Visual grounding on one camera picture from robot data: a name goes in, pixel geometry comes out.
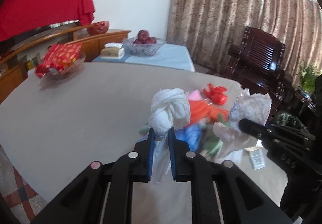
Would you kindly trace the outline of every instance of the crumpled plastic bag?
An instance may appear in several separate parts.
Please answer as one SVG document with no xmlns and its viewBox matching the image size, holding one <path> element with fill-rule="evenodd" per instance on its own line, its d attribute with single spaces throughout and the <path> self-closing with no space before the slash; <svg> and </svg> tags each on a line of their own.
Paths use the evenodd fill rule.
<svg viewBox="0 0 322 224">
<path fill-rule="evenodd" d="M 190 105 L 182 89 L 166 89 L 154 94 L 149 127 L 155 133 L 151 182 L 160 183 L 170 169 L 169 129 L 182 129 L 190 123 Z"/>
<path fill-rule="evenodd" d="M 239 121 L 249 119 L 261 125 L 265 125 L 269 117 L 272 99 L 269 94 L 250 94 L 244 89 L 236 98 L 234 106 L 229 112 L 228 125 L 214 123 L 213 132 L 223 141 L 223 145 L 216 155 L 216 158 L 224 158 L 233 151 L 253 147 L 257 139 L 241 132 Z"/>
</svg>

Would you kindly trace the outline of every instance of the curtain fold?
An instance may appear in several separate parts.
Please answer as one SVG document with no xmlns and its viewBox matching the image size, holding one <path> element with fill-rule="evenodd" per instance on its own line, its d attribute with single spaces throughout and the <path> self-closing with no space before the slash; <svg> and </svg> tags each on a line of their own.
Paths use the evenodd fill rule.
<svg viewBox="0 0 322 224">
<path fill-rule="evenodd" d="M 283 67 L 290 75 L 297 74 L 302 59 L 322 68 L 322 11 L 316 0 L 172 0 L 168 41 L 187 46 L 193 61 L 224 72 L 228 48 L 241 43 L 246 25 L 286 44 Z"/>
</svg>

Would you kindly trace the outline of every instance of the dark wooden chair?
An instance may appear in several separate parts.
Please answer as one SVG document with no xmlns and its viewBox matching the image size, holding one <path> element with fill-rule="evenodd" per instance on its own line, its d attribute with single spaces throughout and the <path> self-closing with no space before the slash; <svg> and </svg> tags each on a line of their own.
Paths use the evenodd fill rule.
<svg viewBox="0 0 322 224">
<path fill-rule="evenodd" d="M 224 76 L 238 81 L 251 93 L 262 93 L 272 98 L 270 118 L 283 98 L 285 72 L 281 63 L 285 45 L 273 35 L 260 29 L 246 27 L 241 46 L 231 45 L 231 56 Z"/>
</svg>

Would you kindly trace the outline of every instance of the light blue tablecloth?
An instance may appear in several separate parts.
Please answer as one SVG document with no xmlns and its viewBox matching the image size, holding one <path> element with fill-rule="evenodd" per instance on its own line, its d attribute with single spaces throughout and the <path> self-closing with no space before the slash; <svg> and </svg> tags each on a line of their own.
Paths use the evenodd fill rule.
<svg viewBox="0 0 322 224">
<path fill-rule="evenodd" d="M 126 62 L 195 71 L 188 49 L 185 46 L 165 44 L 150 57 L 133 56 L 129 52 L 120 60 L 103 59 L 98 56 L 93 61 Z"/>
</svg>

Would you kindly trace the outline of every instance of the gray tablecloth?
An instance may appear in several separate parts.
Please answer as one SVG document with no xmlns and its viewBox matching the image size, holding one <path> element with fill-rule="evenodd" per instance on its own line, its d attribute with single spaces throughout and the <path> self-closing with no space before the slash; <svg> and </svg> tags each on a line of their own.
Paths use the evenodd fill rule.
<svg viewBox="0 0 322 224">
<path fill-rule="evenodd" d="M 31 75 L 0 105 L 0 143 L 22 177 L 50 201 L 92 161 L 109 163 L 133 150 L 157 91 L 193 91 L 207 83 L 228 88 L 227 110 L 241 92 L 239 83 L 216 76 L 120 63 L 84 63 L 64 81 Z M 243 160 L 246 174 L 278 202 L 284 172 L 272 162 L 254 171 L 248 157 Z M 135 183 L 132 218 L 191 223 L 190 184 L 175 183 L 171 174 L 158 186 Z"/>
</svg>

